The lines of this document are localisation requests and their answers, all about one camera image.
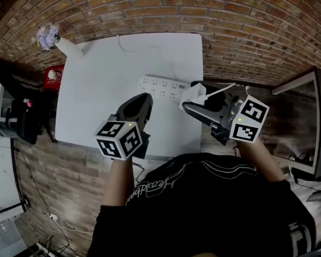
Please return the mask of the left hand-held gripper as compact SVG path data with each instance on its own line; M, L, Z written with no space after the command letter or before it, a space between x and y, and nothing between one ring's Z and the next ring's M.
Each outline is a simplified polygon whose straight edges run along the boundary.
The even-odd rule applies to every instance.
M145 158L150 135L143 130L149 121L152 105L152 96L141 93L101 122L95 132L95 140L104 157L116 160Z

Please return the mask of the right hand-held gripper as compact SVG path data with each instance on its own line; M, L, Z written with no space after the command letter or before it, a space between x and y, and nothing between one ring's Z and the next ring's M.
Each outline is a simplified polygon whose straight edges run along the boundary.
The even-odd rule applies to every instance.
M190 86L198 84L205 88L205 93L199 93L197 99L205 102L203 105L184 102L184 112L211 126L211 135L223 145L229 139L254 143L268 115L269 106L248 95L244 101L232 102L225 112L225 101L213 102L207 99L233 87L233 83L193 81Z

